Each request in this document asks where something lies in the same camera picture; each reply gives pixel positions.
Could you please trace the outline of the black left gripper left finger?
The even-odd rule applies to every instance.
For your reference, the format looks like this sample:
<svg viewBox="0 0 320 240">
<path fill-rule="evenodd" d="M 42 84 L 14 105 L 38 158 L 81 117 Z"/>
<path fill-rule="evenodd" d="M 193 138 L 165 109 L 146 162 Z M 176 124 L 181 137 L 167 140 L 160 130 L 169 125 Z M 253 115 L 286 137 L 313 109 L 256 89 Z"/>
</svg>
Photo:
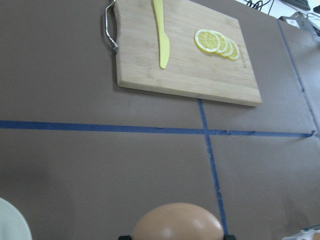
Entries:
<svg viewBox="0 0 320 240">
<path fill-rule="evenodd" d="M 118 237 L 118 240 L 132 240 L 130 235 L 122 235 Z"/>
</svg>

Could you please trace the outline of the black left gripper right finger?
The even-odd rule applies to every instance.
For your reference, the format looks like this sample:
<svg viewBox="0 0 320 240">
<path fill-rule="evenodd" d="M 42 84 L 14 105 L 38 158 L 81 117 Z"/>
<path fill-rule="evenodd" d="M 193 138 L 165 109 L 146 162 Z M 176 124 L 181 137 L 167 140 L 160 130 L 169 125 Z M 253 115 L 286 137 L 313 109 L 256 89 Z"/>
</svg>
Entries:
<svg viewBox="0 0 320 240">
<path fill-rule="evenodd" d="M 225 234 L 223 240 L 236 240 L 236 237 L 233 234 Z"/>
</svg>

